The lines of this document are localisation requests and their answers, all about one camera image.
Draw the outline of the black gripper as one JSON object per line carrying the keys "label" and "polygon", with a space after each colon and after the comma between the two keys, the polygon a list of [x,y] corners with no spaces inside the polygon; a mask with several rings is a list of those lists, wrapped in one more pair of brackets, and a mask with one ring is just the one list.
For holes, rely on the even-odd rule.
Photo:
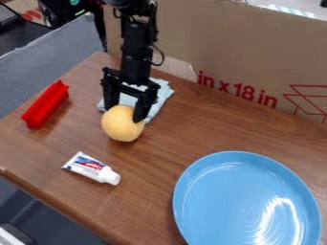
{"label": "black gripper", "polygon": [[158,102],[161,85],[150,79],[153,56],[151,46],[137,48],[123,44],[121,69],[103,68],[105,110],[119,104],[122,93],[137,97],[135,123],[147,118],[151,107]]}

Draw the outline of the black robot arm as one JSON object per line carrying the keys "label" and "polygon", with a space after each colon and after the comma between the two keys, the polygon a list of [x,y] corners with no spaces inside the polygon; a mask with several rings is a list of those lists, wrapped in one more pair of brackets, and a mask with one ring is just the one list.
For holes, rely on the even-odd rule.
{"label": "black robot arm", "polygon": [[122,65],[119,70],[103,68],[105,110],[121,102],[125,93],[137,98],[134,122],[143,121],[158,101],[162,86],[150,79],[158,41],[158,3],[155,0],[106,0],[122,21]]}

